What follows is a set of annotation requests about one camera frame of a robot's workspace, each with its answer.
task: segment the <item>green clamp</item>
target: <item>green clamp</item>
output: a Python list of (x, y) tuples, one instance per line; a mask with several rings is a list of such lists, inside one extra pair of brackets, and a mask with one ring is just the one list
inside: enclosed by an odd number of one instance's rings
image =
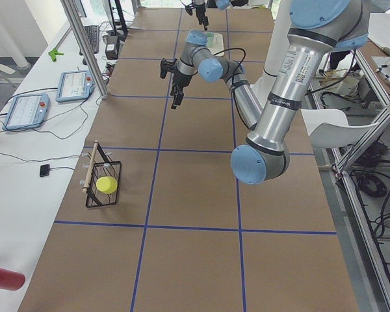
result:
[(64, 55), (64, 53), (58, 52), (58, 50), (55, 47), (51, 51), (49, 51), (48, 54), (51, 57), (52, 62), (57, 61), (57, 55)]

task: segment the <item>device screen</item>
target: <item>device screen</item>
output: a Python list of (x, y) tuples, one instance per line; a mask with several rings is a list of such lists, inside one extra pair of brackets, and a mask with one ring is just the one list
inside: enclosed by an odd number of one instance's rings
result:
[(18, 97), (7, 126), (31, 125), (42, 96)]
[(62, 84), (61, 98), (82, 96), (84, 90), (85, 72), (66, 73)]

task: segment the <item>blue joint cap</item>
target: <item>blue joint cap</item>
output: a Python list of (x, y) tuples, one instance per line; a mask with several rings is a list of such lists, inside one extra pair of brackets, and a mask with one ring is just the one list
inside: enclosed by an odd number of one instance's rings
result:
[(364, 34), (353, 39), (343, 40), (337, 43), (333, 52), (348, 51), (362, 47), (367, 43), (369, 34)]
[(218, 60), (207, 58), (198, 66), (198, 72), (208, 83), (213, 83), (221, 78), (224, 70)]
[(185, 39), (185, 42), (196, 44), (197, 46), (206, 46), (208, 37), (201, 31), (190, 31), (187, 35), (187, 38)]
[(220, 10), (225, 10), (227, 7), (229, 7), (229, 0), (217, 0), (215, 1), (215, 5)]
[(250, 145), (240, 145), (231, 154), (234, 176), (246, 184), (260, 184), (266, 179), (267, 168), (263, 157)]
[(350, 0), (292, 0), (289, 14), (294, 26), (314, 29), (332, 22), (349, 3)]

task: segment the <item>blue object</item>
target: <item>blue object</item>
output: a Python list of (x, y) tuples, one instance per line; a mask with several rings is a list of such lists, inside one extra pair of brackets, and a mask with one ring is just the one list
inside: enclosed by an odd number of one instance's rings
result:
[(88, 99), (96, 85), (89, 70), (68, 71), (60, 75), (56, 101), (71, 102)]
[(367, 43), (369, 34), (364, 34), (353, 39), (347, 39), (344, 41), (337, 42), (333, 52), (348, 51), (362, 47)]
[(217, 0), (215, 1), (215, 5), (220, 10), (225, 10), (227, 7), (229, 7), (229, 0)]
[(49, 102), (49, 96), (46, 93), (16, 96), (8, 110), (2, 129), (11, 131), (39, 127), (45, 120)]
[(341, 14), (350, 0), (292, 0), (292, 24), (301, 29), (322, 27)]
[(185, 42), (190, 44), (196, 44), (197, 46), (206, 46), (208, 37), (204, 32), (201, 31), (190, 31), (185, 39)]
[(201, 62), (198, 71), (208, 83), (213, 83), (221, 78), (224, 69), (221, 63), (215, 58), (207, 58)]
[(246, 184), (260, 184), (266, 179), (267, 169), (263, 157), (249, 145), (240, 145), (231, 154), (234, 176)]

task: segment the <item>blue and white device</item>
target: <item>blue and white device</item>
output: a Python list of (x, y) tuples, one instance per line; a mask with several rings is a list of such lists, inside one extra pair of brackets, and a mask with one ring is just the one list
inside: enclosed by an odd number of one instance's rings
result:
[(49, 107), (46, 93), (16, 96), (3, 124), (4, 131), (33, 129), (44, 122)]
[(59, 103), (88, 99), (96, 85), (89, 70), (68, 71), (60, 75), (57, 98)]

